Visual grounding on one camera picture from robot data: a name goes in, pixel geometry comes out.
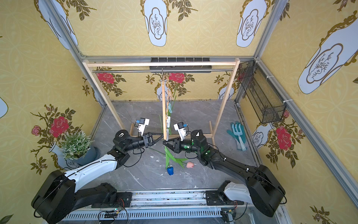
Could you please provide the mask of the white artificial tulip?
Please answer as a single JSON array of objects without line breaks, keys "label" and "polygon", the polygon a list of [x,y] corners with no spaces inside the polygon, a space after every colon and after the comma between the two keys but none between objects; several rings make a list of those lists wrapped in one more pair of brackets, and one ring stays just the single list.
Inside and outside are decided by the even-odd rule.
[{"label": "white artificial tulip", "polygon": [[160,124],[161,124],[161,129],[164,130],[163,128],[163,119],[161,116],[159,116],[159,121],[160,121]]}]

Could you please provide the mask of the blue artificial tulip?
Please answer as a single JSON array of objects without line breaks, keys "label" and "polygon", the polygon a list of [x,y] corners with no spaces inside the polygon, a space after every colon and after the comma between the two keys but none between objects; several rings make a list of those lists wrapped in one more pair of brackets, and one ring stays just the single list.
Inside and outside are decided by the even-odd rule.
[{"label": "blue artificial tulip", "polygon": [[167,167],[167,173],[168,175],[174,175],[174,168],[172,165],[170,165],[170,161],[174,161],[175,163],[178,163],[177,159],[171,154],[169,149],[165,147],[166,152],[166,167]]}]

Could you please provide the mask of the pink artificial tulip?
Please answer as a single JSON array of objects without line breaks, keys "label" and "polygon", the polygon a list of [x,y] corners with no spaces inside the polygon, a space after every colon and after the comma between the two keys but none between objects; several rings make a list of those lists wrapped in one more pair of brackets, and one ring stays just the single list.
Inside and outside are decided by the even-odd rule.
[{"label": "pink artificial tulip", "polygon": [[[149,149],[151,149],[159,154],[162,154],[163,156],[166,156],[166,153],[160,152],[152,147],[149,147]],[[190,169],[195,166],[195,164],[191,161],[188,161],[187,158],[177,158],[177,161],[178,161],[177,164],[179,164],[182,168],[186,167],[186,168]]]}]

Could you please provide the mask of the curved wooden clip hanger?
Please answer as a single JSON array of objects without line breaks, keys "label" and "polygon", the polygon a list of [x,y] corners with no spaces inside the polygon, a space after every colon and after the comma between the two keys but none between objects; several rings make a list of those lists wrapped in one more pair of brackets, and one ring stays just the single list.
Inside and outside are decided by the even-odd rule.
[{"label": "curved wooden clip hanger", "polygon": [[161,89],[162,89],[162,119],[163,119],[163,134],[164,134],[164,137],[163,139],[166,140],[166,137],[167,137],[167,134],[166,134],[166,128],[167,128],[167,123],[166,123],[166,120],[167,120],[167,116],[170,116],[169,115],[169,111],[168,111],[168,104],[169,104],[169,101],[170,101],[170,98],[172,96],[172,93],[171,93],[171,90],[170,88],[167,86],[167,81],[169,80],[168,76],[165,75],[163,72],[162,72],[162,83],[161,83]]}]

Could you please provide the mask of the yellow artificial tulip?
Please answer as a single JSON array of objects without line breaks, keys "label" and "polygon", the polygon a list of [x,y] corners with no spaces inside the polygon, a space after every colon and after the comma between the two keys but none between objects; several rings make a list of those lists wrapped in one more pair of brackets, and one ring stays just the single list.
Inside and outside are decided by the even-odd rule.
[{"label": "yellow artificial tulip", "polygon": [[171,103],[171,105],[172,105],[172,112],[173,112],[174,104],[176,102],[176,98],[177,98],[177,95],[176,95],[176,89],[175,89],[174,93],[172,94],[172,96],[170,98],[170,101],[169,101],[169,103]]}]

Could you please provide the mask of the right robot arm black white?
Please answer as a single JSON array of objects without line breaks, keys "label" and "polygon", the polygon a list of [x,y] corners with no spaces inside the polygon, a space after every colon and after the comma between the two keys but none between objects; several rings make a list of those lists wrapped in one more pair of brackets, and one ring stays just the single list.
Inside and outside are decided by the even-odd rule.
[{"label": "right robot arm black white", "polygon": [[243,181],[248,188],[251,203],[268,217],[274,216],[285,198],[283,186],[268,167],[246,165],[225,156],[216,146],[207,142],[202,130],[192,131],[190,140],[181,140],[177,137],[163,141],[163,145],[174,153],[195,153],[203,166]]}]

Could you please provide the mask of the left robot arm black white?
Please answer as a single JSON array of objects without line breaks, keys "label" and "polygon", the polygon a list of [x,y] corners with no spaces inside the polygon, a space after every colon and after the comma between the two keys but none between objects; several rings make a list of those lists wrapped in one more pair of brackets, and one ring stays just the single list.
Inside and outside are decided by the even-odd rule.
[{"label": "left robot arm black white", "polygon": [[151,132],[133,137],[127,130],[118,131],[113,148],[104,156],[74,170],[56,170],[49,174],[31,202],[34,216],[56,224],[71,212],[89,205],[117,204],[117,189],[109,183],[88,189],[84,186],[124,166],[130,157],[129,151],[153,146],[163,137],[162,133]]}]

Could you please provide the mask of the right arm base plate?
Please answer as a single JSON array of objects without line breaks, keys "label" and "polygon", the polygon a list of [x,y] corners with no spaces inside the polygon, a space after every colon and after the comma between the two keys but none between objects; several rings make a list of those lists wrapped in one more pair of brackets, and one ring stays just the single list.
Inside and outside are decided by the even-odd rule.
[{"label": "right arm base plate", "polygon": [[209,190],[205,192],[204,198],[206,199],[207,205],[210,206],[219,206],[219,205],[244,205],[242,201],[232,201],[230,200],[222,191],[218,190]]}]

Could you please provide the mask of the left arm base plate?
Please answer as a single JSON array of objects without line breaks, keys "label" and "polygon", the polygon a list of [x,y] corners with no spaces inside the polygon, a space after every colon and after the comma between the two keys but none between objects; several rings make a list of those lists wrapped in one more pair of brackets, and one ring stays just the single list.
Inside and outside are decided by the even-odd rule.
[{"label": "left arm base plate", "polygon": [[129,208],[132,200],[132,192],[117,192],[102,203],[95,203],[91,208]]}]

